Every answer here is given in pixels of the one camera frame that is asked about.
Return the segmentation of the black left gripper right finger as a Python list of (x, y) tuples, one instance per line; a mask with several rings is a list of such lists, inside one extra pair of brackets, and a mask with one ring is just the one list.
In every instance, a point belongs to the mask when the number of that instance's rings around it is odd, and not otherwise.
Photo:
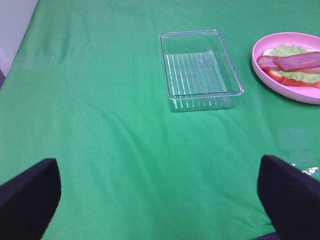
[(261, 158), (257, 195), (282, 240), (320, 238), (320, 182), (274, 155)]

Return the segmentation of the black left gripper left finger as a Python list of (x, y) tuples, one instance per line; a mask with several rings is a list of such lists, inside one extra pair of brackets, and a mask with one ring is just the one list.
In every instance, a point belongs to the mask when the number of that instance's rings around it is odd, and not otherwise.
[(46, 158), (0, 185), (0, 238), (40, 240), (62, 194), (55, 158)]

